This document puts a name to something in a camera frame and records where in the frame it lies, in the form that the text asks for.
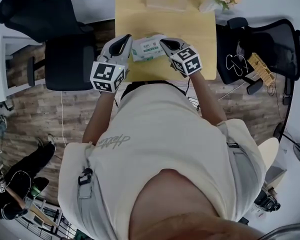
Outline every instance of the wooden floor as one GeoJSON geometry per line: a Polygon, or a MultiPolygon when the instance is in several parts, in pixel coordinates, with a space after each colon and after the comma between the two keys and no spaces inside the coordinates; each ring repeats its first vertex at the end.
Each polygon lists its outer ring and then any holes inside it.
{"type": "MultiPolygon", "coordinates": [[[[101,49],[103,44],[115,36],[115,22],[104,21],[93,24],[97,45],[101,49]]],[[[28,46],[14,55],[11,61],[11,69],[8,71],[9,86],[27,83],[27,60],[35,56],[36,61],[44,58],[44,46],[28,46]]],[[[43,69],[36,73],[37,79],[44,77],[43,69]]],[[[179,88],[186,90],[187,82],[172,82],[179,88]]],[[[219,75],[216,80],[209,81],[209,86],[220,99],[225,94],[238,87],[243,81],[225,85],[219,75]]],[[[286,116],[287,106],[282,105],[285,79],[278,75],[276,79],[277,95],[270,96],[267,88],[263,87],[255,95],[248,95],[247,84],[244,84],[228,96],[220,100],[227,117],[242,119],[251,135],[257,142],[262,143],[272,137],[276,125],[286,116]]],[[[120,86],[116,94],[119,103],[123,90],[128,83],[120,86]]],[[[196,97],[192,85],[188,96],[196,97]]],[[[66,143],[80,142],[87,123],[93,113],[99,92],[77,91],[62,92],[64,139],[66,143]]],[[[62,138],[62,105],[61,92],[46,89],[45,85],[39,85],[21,91],[9,97],[14,105],[14,114],[8,118],[8,128],[4,135],[0,161],[5,167],[10,167],[24,156],[35,151],[37,144],[35,137],[46,138],[51,133],[57,141],[55,155],[62,159],[64,142],[62,138]]],[[[112,117],[117,108],[114,105],[112,117]]],[[[48,188],[42,193],[47,202],[58,204],[58,178],[61,161],[53,157],[50,163],[41,171],[40,175],[50,180],[48,188]]]]}

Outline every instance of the wooden table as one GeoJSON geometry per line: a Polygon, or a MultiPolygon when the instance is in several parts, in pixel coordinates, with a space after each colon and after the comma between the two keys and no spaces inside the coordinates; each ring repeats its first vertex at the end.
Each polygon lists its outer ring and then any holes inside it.
{"type": "MultiPolygon", "coordinates": [[[[216,78],[217,40],[215,13],[200,13],[199,5],[204,0],[187,0],[185,12],[147,8],[146,0],[115,0],[115,35],[131,34],[137,40],[155,34],[181,38],[193,45],[200,54],[202,75],[216,78]]],[[[129,59],[129,74],[126,82],[153,80],[184,80],[170,67],[167,56],[150,61],[133,62],[129,59]]]]}

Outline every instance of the black pants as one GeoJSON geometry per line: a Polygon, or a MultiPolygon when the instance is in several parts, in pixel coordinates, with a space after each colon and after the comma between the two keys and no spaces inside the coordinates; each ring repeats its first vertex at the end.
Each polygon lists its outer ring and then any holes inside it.
{"type": "Polygon", "coordinates": [[[130,93],[130,92],[134,91],[135,89],[137,89],[138,87],[144,86],[144,85],[146,85],[146,84],[148,84],[148,85],[150,85],[150,84],[166,84],[166,85],[170,85],[170,86],[173,86],[173,87],[177,88],[183,95],[186,95],[186,93],[185,93],[183,90],[179,89],[178,87],[176,87],[175,85],[173,85],[172,83],[167,82],[167,81],[163,81],[163,80],[158,80],[158,81],[148,81],[148,82],[142,81],[142,82],[132,82],[132,83],[130,83],[130,84],[126,87],[126,89],[124,90],[124,92],[123,92],[123,94],[122,94],[122,96],[121,96],[121,100],[122,100],[123,97],[126,96],[128,93],[130,93]]]}
{"type": "Polygon", "coordinates": [[[26,156],[10,168],[10,170],[4,176],[5,182],[8,184],[17,171],[26,172],[30,176],[31,180],[33,180],[37,173],[39,173],[49,163],[54,153],[55,146],[51,143],[45,145],[44,147],[39,146],[36,151],[26,156]]]}

